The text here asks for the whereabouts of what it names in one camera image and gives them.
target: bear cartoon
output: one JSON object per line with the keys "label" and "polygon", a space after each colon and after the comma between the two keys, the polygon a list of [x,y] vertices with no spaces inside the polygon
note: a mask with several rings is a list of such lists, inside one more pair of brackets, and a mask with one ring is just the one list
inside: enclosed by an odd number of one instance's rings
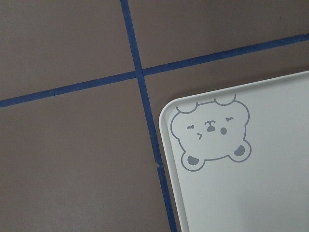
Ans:
{"label": "bear cartoon", "polygon": [[225,157],[243,162],[251,154],[251,145],[245,139],[249,110],[236,95],[227,104],[214,99],[196,103],[189,112],[176,109],[170,131],[183,150],[181,163],[186,170],[198,171],[206,161]]}

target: bear eye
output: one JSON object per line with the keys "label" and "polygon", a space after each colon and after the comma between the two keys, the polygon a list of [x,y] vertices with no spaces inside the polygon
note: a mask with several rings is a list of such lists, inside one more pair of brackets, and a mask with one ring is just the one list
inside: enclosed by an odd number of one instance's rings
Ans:
{"label": "bear eye", "polygon": [[233,118],[233,117],[226,117],[225,119],[226,119],[226,121],[228,122],[228,121],[230,121],[230,120],[232,120],[232,119],[234,119],[234,118]]}

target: blue painter's tape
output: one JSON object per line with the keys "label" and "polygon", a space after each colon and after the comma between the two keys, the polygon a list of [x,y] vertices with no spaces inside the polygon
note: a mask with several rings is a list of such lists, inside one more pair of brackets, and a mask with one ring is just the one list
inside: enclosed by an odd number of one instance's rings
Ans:
{"label": "blue painter's tape", "polygon": [[137,41],[136,41],[136,37],[134,33],[129,4],[127,0],[121,0],[121,7],[122,7],[124,19],[125,19],[126,31],[127,31],[127,35],[128,35],[128,39],[130,43],[133,62],[135,66],[139,88],[140,88],[140,96],[141,96],[141,100],[143,103],[149,136],[150,136],[151,145],[152,145],[152,149],[154,153],[154,159],[159,164],[157,171],[158,171],[160,185],[161,185],[161,189],[163,193],[165,208],[166,208],[168,219],[169,219],[169,227],[172,232],[177,232],[174,212],[173,212],[170,195],[169,195],[168,184],[167,184],[166,176],[164,173],[164,167],[163,167],[162,158],[160,154],[158,138],[157,138],[157,134],[155,130],[154,118],[151,112],[149,96],[147,93],[147,87],[145,83],[144,74],[141,68],[139,50],[138,50]]}
{"label": "blue painter's tape", "polygon": [[196,58],[190,58],[190,59],[185,59],[181,61],[176,61],[173,63],[169,64],[163,64],[147,69],[143,69],[143,73],[145,76],[155,74],[155,73],[162,73],[174,69],[180,69],[184,67],[189,67],[192,65],[197,65],[197,64],[202,64],[202,63],[207,63],[219,59],[224,59],[224,58],[229,58],[229,57],[235,57],[239,55],[244,55],[247,53],[252,53],[252,52],[257,52],[257,51],[262,51],[270,48],[275,48],[275,47],[280,47],[284,45],[289,45],[289,44],[295,44],[303,41],[309,41],[309,34],[305,35],[296,35],[284,39],[279,39],[279,40],[273,40],[265,43],[258,43],[246,47],[240,47],[228,51],[223,51],[223,52],[218,52],[218,53],[213,53],[210,55],[205,55],[201,57],[196,57]]}
{"label": "blue painter's tape", "polygon": [[0,107],[16,105],[16,104],[20,104],[24,102],[30,102],[33,100],[37,100],[37,99],[56,96],[59,94],[65,94],[65,93],[75,92],[75,91],[82,90],[82,89],[107,85],[107,84],[111,84],[111,83],[115,83],[119,81],[133,79],[135,77],[136,77],[135,72],[127,72],[127,73],[118,74],[114,76],[103,77],[101,79],[96,79],[92,81],[86,81],[86,82],[81,82],[81,83],[77,83],[77,84],[73,84],[69,86],[54,88],[54,89],[50,89],[50,90],[46,90],[46,91],[42,91],[38,93],[31,93],[31,94],[27,94],[27,95],[16,97],[16,98],[2,100],[0,101]]}

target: gray bear outline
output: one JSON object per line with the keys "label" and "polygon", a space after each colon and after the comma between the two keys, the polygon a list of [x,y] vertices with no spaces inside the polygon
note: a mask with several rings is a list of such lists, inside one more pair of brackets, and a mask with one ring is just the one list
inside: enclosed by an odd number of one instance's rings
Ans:
{"label": "gray bear outline", "polygon": [[[232,155],[227,154],[227,155],[224,155],[224,156],[222,156],[222,157],[215,158],[215,159],[204,159],[204,160],[202,161],[202,163],[201,163],[201,161],[200,161],[199,159],[194,158],[194,157],[192,157],[191,155],[189,155],[189,156],[187,157],[188,161],[189,161],[189,159],[192,158],[193,162],[195,162],[195,160],[198,160],[198,162],[200,162],[201,164],[200,164],[200,167],[197,168],[197,169],[190,169],[190,168],[188,168],[188,167],[184,164],[184,162],[183,162],[183,159],[185,158],[186,150],[184,149],[184,147],[183,147],[183,145],[182,145],[182,143],[181,143],[181,141],[180,141],[180,138],[178,138],[178,137],[174,134],[173,129],[172,129],[172,124],[173,124],[174,119],[175,119],[179,114],[190,114],[190,113],[194,112],[194,111],[195,111],[199,106],[201,106],[201,105],[210,104],[210,103],[216,103],[216,104],[218,104],[218,105],[220,105],[220,106],[227,106],[227,105],[230,105],[230,104],[232,104],[232,103],[234,103],[234,102],[237,102],[237,103],[241,104],[242,106],[244,106],[244,108],[246,109],[247,114],[248,114],[248,119],[247,119],[246,123],[244,124],[244,130],[245,130],[245,132],[244,132],[244,136],[243,136],[243,139],[242,139],[243,142],[245,142],[245,143],[249,146],[249,152],[248,152],[248,154],[246,155],[246,157],[245,157],[244,159],[242,159],[242,160],[235,160],[235,159],[232,158]],[[234,95],[234,99],[233,99],[230,103],[227,103],[227,104],[221,104],[221,103],[219,103],[219,102],[214,98],[213,101],[208,101],[208,102],[205,102],[205,103],[198,103],[198,102],[196,102],[195,108],[194,108],[193,110],[189,111],[189,112],[183,112],[183,111],[179,110],[179,108],[178,108],[177,106],[176,106],[176,110],[177,110],[178,112],[177,112],[177,114],[174,115],[174,117],[173,117],[172,120],[171,120],[171,123],[170,123],[170,131],[171,131],[171,134],[178,140],[178,143],[179,143],[181,149],[183,150],[183,154],[182,154],[182,157],[181,157],[181,164],[182,164],[182,166],[183,166],[186,170],[191,171],[191,172],[196,172],[196,171],[201,170],[201,169],[204,167],[206,161],[220,160],[220,159],[223,159],[223,158],[226,158],[226,157],[229,157],[232,161],[237,162],[237,163],[244,162],[244,161],[246,161],[246,160],[249,158],[249,156],[250,156],[250,154],[251,154],[251,151],[252,151],[252,147],[251,147],[250,143],[246,140],[246,133],[247,133],[247,124],[249,123],[249,119],[250,119],[250,113],[249,113],[248,107],[247,107],[244,103],[242,103],[242,102],[236,100],[236,94]]]}

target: bear nose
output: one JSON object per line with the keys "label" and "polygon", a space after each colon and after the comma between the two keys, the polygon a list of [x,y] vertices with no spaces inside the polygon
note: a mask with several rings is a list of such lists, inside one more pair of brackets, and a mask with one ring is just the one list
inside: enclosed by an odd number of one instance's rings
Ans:
{"label": "bear nose", "polygon": [[212,125],[212,123],[215,123],[215,122],[216,122],[216,121],[214,121],[214,120],[205,122],[205,125],[206,125],[207,123],[209,123],[209,126],[208,126],[208,128],[207,128],[207,131],[208,131],[208,132],[212,132],[212,131],[215,131],[215,130],[216,130],[216,128]]}

